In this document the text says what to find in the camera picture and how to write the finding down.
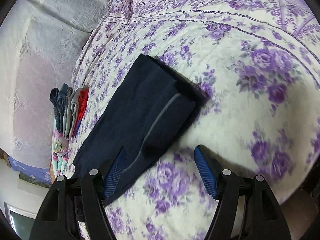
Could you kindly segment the folded grey sweatpants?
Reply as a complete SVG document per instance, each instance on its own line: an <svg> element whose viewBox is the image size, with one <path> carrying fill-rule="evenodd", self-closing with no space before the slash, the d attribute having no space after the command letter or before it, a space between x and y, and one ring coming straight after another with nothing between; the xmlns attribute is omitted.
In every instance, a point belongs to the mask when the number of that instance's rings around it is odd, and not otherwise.
<svg viewBox="0 0 320 240"><path fill-rule="evenodd" d="M71 139L75 128L79 110L79 95L82 90L82 88L74 90L72 87L67 89L66 105L62 124L62 133L67 140Z"/></svg>

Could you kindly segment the purple floral bed sheet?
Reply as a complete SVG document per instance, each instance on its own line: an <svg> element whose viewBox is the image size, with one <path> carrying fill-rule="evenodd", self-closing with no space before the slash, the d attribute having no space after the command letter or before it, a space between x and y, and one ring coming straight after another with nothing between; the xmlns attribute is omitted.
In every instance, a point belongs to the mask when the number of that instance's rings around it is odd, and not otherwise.
<svg viewBox="0 0 320 240"><path fill-rule="evenodd" d="M89 88L73 160L140 55L193 82L207 102L189 130L106 207L118 239L203 239L217 208L196 145L286 202L319 157L319 23L304 0L112 0L77 60Z"/></svg>

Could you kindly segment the white embossed headboard cover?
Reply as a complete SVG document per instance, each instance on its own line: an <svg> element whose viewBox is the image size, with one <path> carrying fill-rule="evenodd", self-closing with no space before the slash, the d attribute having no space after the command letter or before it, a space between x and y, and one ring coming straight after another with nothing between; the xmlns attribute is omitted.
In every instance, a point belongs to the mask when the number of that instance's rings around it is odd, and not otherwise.
<svg viewBox="0 0 320 240"><path fill-rule="evenodd" d="M1 149L25 165L50 163L53 88L72 71L110 0L17 0L1 25Z"/></svg>

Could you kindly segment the dark navy pants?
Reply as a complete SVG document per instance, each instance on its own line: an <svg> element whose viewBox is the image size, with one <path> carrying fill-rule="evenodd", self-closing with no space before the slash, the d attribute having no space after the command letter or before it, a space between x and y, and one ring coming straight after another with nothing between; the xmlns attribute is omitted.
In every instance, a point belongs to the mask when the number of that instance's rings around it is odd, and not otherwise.
<svg viewBox="0 0 320 240"><path fill-rule="evenodd" d="M73 161L74 177L99 169L109 205L190 127L205 103L189 80L139 55Z"/></svg>

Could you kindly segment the pink teal floral quilt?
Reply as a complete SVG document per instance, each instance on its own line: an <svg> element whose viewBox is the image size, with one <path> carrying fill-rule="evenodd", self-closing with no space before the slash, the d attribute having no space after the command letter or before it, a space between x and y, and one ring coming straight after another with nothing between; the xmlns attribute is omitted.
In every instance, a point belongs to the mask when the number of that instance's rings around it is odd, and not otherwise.
<svg viewBox="0 0 320 240"><path fill-rule="evenodd" d="M52 135L52 167L55 177L65 173L69 157L68 143L69 141L63 134L58 132L56 123L54 122Z"/></svg>

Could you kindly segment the folded red blue garment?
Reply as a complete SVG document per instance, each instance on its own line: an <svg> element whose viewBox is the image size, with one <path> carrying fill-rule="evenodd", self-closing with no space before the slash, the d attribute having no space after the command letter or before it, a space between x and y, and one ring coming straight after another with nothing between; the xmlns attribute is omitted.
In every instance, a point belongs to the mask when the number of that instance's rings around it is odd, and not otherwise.
<svg viewBox="0 0 320 240"><path fill-rule="evenodd" d="M80 91L79 97L78 97L78 114L77 114L77 118L76 118L76 123L74 126L74 131L72 134L72 137L75 137L78 129L80 127L81 121L84 117L85 111L86 111L86 107L87 107L87 100L88 100L88 93L89 93L89 89L83 89Z"/></svg>

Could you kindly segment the folded blue denim jeans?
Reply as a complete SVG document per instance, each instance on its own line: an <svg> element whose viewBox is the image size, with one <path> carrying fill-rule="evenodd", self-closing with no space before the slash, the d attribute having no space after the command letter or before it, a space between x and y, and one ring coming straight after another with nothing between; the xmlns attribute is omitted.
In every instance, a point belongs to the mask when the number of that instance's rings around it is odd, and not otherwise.
<svg viewBox="0 0 320 240"><path fill-rule="evenodd" d="M53 88L50 92L49 101L53 104L56 129L62 133L63 116L65 112L66 96L69 86L64 83L60 89Z"/></svg>

